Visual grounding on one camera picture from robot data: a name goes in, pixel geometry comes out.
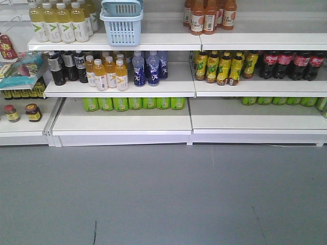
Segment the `red bottle label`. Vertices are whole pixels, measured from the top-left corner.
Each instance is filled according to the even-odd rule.
[[[265,63],[267,65],[274,65],[278,61],[278,55],[265,54]]]
[[[313,67],[321,67],[323,64],[324,58],[318,58],[315,56],[311,56],[309,64]]]

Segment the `green can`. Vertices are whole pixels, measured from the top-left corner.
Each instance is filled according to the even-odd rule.
[[[172,97],[170,99],[170,107],[173,110],[182,110],[185,107],[185,97]]]
[[[303,97],[301,100],[301,105],[306,107],[313,107],[316,105],[318,97]]]
[[[99,109],[98,98],[83,98],[85,111],[97,111]]]
[[[144,109],[154,109],[156,107],[156,98],[142,98]]]
[[[258,97],[257,103],[262,106],[270,105],[272,102],[272,97]]]
[[[116,111],[127,111],[128,110],[128,100],[127,98],[112,98],[113,107]]]
[[[142,109],[142,98],[128,98],[128,107],[131,110]]]
[[[286,104],[286,102],[287,102],[287,97],[274,97],[272,99],[273,105],[276,106],[283,106]]]
[[[157,98],[157,108],[160,110],[166,110],[170,108],[170,97]]]
[[[112,98],[98,98],[99,107],[103,111],[112,111],[113,103]]]
[[[256,103],[257,97],[242,97],[241,102],[245,106],[253,106]]]
[[[295,106],[300,104],[302,97],[288,97],[286,104],[290,105],[290,106]]]
[[[327,104],[327,97],[320,97],[316,104],[318,111],[323,111],[326,104]]]

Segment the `bottle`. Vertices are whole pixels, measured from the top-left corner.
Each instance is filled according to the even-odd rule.
[[[292,51],[281,51],[278,56],[278,62],[273,70],[274,78],[283,79],[286,76],[287,68],[291,63],[293,56]]]
[[[257,51],[255,50],[250,51],[250,54],[246,57],[245,60],[245,66],[243,70],[244,78],[250,79],[253,77],[254,68],[258,61],[258,58],[259,58],[259,54]]]
[[[72,2],[71,17],[76,41],[88,41],[88,31],[86,26],[85,15],[83,10],[80,8],[80,3]]]
[[[114,70],[116,73],[118,91],[126,91],[128,89],[128,76],[126,67],[124,66],[124,61],[121,59],[117,60]]]
[[[132,59],[134,67],[134,84],[137,87],[142,87],[146,83],[144,74],[144,58],[141,56],[141,51],[134,51],[134,58]]]
[[[72,51],[66,51],[63,55],[63,60],[65,63],[65,67],[68,73],[68,80],[76,81],[78,80],[78,70],[75,64],[75,58]]]
[[[228,74],[231,66],[230,52],[225,51],[224,56],[220,59],[218,66],[217,84],[220,86],[226,85],[228,82]]]
[[[199,36],[203,33],[204,8],[203,0],[195,0],[192,12],[191,34]]]
[[[115,67],[116,67],[116,65],[115,65],[115,63],[113,61],[112,56],[107,56],[106,57],[106,62],[104,63],[104,68],[106,70],[107,82],[108,82],[108,87],[109,88],[116,88],[117,87]]]
[[[164,80],[168,78],[168,51],[158,51],[157,56],[160,59],[159,78]]]
[[[102,61],[100,59],[94,60],[93,66],[94,80],[96,82],[98,91],[105,91],[108,89],[107,74]]]
[[[87,83],[86,67],[85,67],[85,55],[80,50],[76,50],[75,63],[78,70],[78,78],[81,83]]]
[[[310,61],[309,51],[298,51],[294,59],[294,65],[290,69],[289,78],[297,81],[301,80],[303,72]]]
[[[272,71],[278,61],[278,51],[266,51],[264,64],[260,69],[260,77],[269,79],[272,77]]]
[[[209,0],[204,11],[203,33],[212,35],[215,32],[215,20],[217,15],[216,0]]]
[[[215,83],[217,76],[217,69],[219,64],[218,51],[213,50],[208,58],[207,71],[206,71],[206,82]]]
[[[308,81],[316,79],[318,71],[323,64],[324,58],[324,51],[314,51],[310,58],[309,65],[303,72],[303,79],[306,79]]]
[[[232,30],[234,28],[234,20],[236,17],[236,0],[227,0],[224,8],[224,17],[222,29]]]
[[[150,56],[148,57],[148,66],[150,70],[150,86],[157,86],[159,84],[159,63],[160,59],[157,56],[157,51],[150,51]]]
[[[30,19],[34,27],[34,36],[38,42],[49,41],[44,28],[43,10],[37,7],[36,3],[29,3]]]
[[[44,8],[44,27],[50,42],[61,42],[56,11],[50,3],[42,4]]]
[[[65,8],[64,3],[57,4],[57,17],[61,39],[65,43],[71,43],[75,41],[74,28],[71,20],[71,14]]]
[[[242,52],[236,52],[236,56],[231,61],[230,74],[228,83],[231,86],[236,86],[239,83],[242,69]]]
[[[93,36],[93,30],[92,30],[90,10],[88,9],[88,6],[85,3],[85,0],[77,0],[77,2],[80,3],[81,9],[84,12],[85,21],[86,21],[86,29],[88,31],[88,36],[91,37],[91,36]]]
[[[86,76],[87,76],[87,81],[90,87],[96,87],[97,83],[94,78],[94,72],[93,72],[93,67],[94,67],[94,58],[92,55],[87,55],[85,57],[85,67],[86,67]]]

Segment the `plastic bottle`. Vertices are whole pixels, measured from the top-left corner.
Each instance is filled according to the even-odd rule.
[[[231,86],[236,86],[239,83],[242,69],[242,52],[236,52],[236,56],[231,61],[230,74],[228,83]]]
[[[204,11],[203,33],[212,35],[215,32],[215,21],[217,15],[216,0],[209,0]]]
[[[316,79],[318,71],[323,64],[324,58],[324,51],[314,51],[310,58],[309,65],[303,72],[303,79],[306,79],[308,81]]]
[[[204,8],[203,0],[195,0],[192,12],[191,34],[199,36],[203,33]]]
[[[87,55],[85,57],[85,67],[86,67],[86,76],[87,76],[87,81],[90,87],[96,87],[97,83],[94,78],[94,72],[93,72],[93,67],[94,67],[94,57],[92,55]]]
[[[108,82],[109,88],[117,87],[115,67],[116,67],[116,65],[113,61],[112,56],[107,56],[106,62],[104,63],[104,68],[107,73],[107,82]]]
[[[71,17],[74,27],[74,34],[78,42],[88,41],[88,31],[83,10],[78,2],[72,3]]]
[[[278,62],[273,70],[274,78],[283,79],[286,76],[287,68],[291,63],[293,56],[292,51],[281,51],[278,56]]]
[[[42,4],[44,8],[44,27],[50,42],[61,42],[56,11],[50,3]]]
[[[78,70],[78,78],[81,83],[87,83],[86,67],[85,67],[85,55],[80,50],[76,50],[75,63]]]
[[[137,87],[142,87],[146,83],[144,74],[144,58],[141,56],[141,51],[134,51],[134,58],[132,59],[134,67],[134,84]]]
[[[116,73],[117,89],[119,91],[126,91],[128,89],[128,76],[124,61],[120,59],[117,60],[114,70]]]
[[[57,3],[57,17],[62,41],[65,43],[74,42],[75,35],[71,14],[64,3]]]
[[[96,82],[98,91],[105,91],[108,89],[107,74],[102,61],[100,59],[94,60],[93,66],[94,80]]]
[[[30,19],[34,28],[34,36],[38,42],[49,41],[44,28],[43,10],[37,7],[37,3],[29,3]]]
[[[64,85],[66,80],[62,73],[62,65],[61,62],[59,62],[58,54],[54,51],[49,51],[48,63],[55,85]]]
[[[85,3],[85,0],[77,0],[77,2],[80,3],[81,9],[84,12],[88,36],[91,37],[91,36],[93,36],[93,30],[92,30],[90,10],[88,9],[88,6]]]
[[[150,86],[157,86],[159,84],[159,63],[160,59],[157,56],[157,51],[150,51],[150,56],[148,57],[148,66],[150,70]]]
[[[168,78],[168,51],[158,51],[157,56],[160,59],[159,78],[161,80]]]
[[[68,79],[70,81],[78,80],[78,70],[75,64],[75,58],[72,51],[66,51],[63,55],[63,60],[65,63],[65,67],[68,73]]]
[[[260,77],[269,79],[272,77],[272,71],[278,61],[278,51],[266,51],[264,56],[264,64],[260,69]]]
[[[234,20],[236,17],[236,0],[227,0],[224,8],[224,17],[222,29],[232,30],[234,28]]]

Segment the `cola bottle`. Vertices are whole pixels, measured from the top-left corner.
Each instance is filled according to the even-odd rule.
[[[314,51],[310,58],[309,65],[305,68],[303,72],[303,79],[306,79],[308,81],[316,79],[318,75],[318,70],[321,68],[324,58],[324,51]]]
[[[278,62],[273,70],[274,78],[283,79],[286,76],[287,68],[292,61],[292,51],[281,51],[278,56]]]
[[[264,63],[260,69],[260,77],[269,79],[272,77],[272,71],[278,61],[278,51],[269,50],[265,52]]]
[[[310,61],[310,51],[298,51],[295,59],[294,59],[294,65],[292,66],[292,69],[289,73],[289,78],[297,81],[301,80],[303,76],[303,72],[308,65]]]

